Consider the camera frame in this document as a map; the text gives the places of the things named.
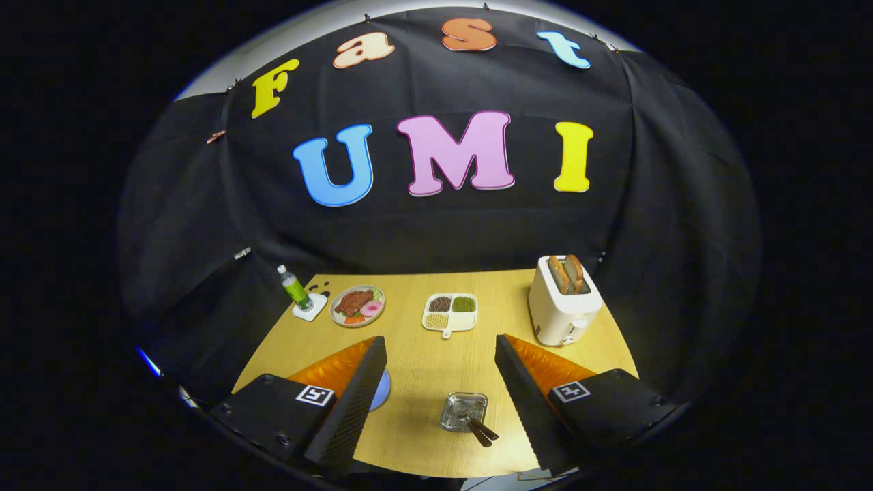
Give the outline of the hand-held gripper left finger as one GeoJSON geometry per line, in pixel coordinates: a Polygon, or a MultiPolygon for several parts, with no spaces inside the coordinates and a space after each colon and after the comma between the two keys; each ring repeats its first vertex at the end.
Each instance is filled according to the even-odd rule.
{"type": "Polygon", "coordinates": [[[264,373],[209,412],[215,425],[283,467],[346,475],[387,363],[373,336],[280,377],[264,373]]]}

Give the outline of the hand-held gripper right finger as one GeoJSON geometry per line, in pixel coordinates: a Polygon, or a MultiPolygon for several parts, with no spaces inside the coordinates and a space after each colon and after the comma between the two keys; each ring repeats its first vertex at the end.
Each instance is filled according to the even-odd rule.
{"type": "Polygon", "coordinates": [[[679,415],[679,405],[626,370],[596,373],[502,333],[495,363],[539,467],[597,470],[630,453],[679,415]]]}

